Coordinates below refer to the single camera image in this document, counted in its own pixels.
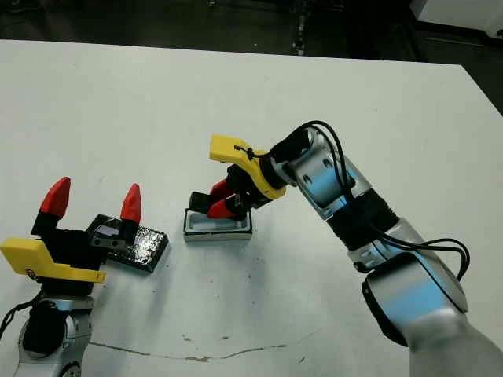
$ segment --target metal base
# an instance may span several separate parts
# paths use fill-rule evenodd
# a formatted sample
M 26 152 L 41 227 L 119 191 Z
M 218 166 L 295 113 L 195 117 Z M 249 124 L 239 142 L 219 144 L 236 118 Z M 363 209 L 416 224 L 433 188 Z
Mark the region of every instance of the metal base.
M 185 241 L 250 240 L 253 234 L 252 214 L 243 220 L 208 218 L 206 214 L 185 209 L 183 238 Z

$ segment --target black rubber joint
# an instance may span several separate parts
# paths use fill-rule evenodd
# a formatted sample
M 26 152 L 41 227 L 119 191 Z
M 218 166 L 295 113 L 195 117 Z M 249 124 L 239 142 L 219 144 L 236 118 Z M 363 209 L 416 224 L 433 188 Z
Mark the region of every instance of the black rubber joint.
M 370 189 L 338 210 L 327 222 L 352 251 L 378 238 L 378 233 L 369 225 L 386 232 L 398 222 L 398 217 L 384 199 Z

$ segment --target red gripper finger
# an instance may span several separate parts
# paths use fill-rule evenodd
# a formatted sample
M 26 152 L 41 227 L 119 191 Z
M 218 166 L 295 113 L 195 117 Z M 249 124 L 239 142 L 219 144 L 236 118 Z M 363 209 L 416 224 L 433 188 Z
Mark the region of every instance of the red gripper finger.
M 226 198 L 234 194 L 233 190 L 227 185 L 227 180 L 224 179 L 217 183 L 210 191 L 210 195 L 217 196 L 218 198 Z
M 207 216 L 209 218 L 231 218 L 236 215 L 227 208 L 226 200 L 221 199 L 210 207 Z
M 123 209 L 120 211 L 120 218 L 132 220 L 137 224 L 141 220 L 141 196 L 140 186 L 134 183 L 124 199 Z
M 70 183 L 68 177 L 62 177 L 56 182 L 44 198 L 40 211 L 63 218 L 70 197 Z

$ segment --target silver arm segment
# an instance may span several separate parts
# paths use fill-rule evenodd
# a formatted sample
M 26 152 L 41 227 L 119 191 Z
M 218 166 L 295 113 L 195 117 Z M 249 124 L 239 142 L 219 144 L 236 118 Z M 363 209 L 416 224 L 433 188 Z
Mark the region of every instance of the silver arm segment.
M 46 354 L 44 342 L 46 339 L 37 338 L 37 330 L 27 334 L 28 323 L 23 326 L 19 337 L 19 364 L 14 377 L 80 377 L 84 351 L 91 338 L 90 311 L 93 307 L 91 297 L 46 296 L 36 304 L 54 312 L 62 313 L 62 321 L 45 322 L 44 315 L 30 316 L 30 320 L 38 326 L 62 326 L 61 339 L 54 350 Z M 31 337 L 28 346 L 26 337 Z
M 340 161 L 338 157 L 333 161 L 325 139 L 317 131 L 309 130 L 309 142 L 310 147 L 299 158 L 283 163 L 272 159 L 272 165 L 286 183 L 299 186 L 334 229 L 332 220 L 347 209 L 333 169 L 334 163 L 340 167 Z M 345 161 L 354 181 L 353 197 L 370 193 L 376 196 L 351 161 L 347 157 Z M 404 218 L 396 219 L 386 234 L 410 243 L 424 242 Z M 434 251 L 404 251 L 378 239 L 348 249 L 357 270 L 369 273 L 362 291 L 383 333 L 409 347 L 412 377 L 503 375 L 503 353 L 470 325 L 463 288 Z

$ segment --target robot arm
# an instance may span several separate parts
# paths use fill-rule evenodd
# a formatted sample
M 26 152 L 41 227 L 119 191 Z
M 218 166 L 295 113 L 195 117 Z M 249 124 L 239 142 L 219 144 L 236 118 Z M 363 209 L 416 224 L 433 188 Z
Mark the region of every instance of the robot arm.
M 16 273 L 42 284 L 30 302 L 11 310 L 0 336 L 18 309 L 31 307 L 18 347 L 15 377 L 78 377 L 84 351 L 91 338 L 90 297 L 94 283 L 103 283 L 100 265 L 110 250 L 131 247 L 141 218 L 138 185 L 123 202 L 119 234 L 102 238 L 82 230 L 57 229 L 68 205 L 70 178 L 60 179 L 47 193 L 32 235 L 40 240 L 10 238 L 0 249 Z
M 337 152 L 319 126 L 331 131 Z M 463 288 L 435 253 L 451 248 L 425 243 L 395 215 L 342 154 L 326 123 L 302 125 L 269 153 L 214 136 L 210 157 L 233 165 L 209 196 L 193 193 L 190 209 L 239 218 L 284 195 L 286 185 L 298 186 L 366 274 L 365 300 L 383 333 L 409 348 L 412 377 L 503 375 L 503 353 L 470 325 Z M 469 263 L 469 254 L 462 257 L 458 278 Z

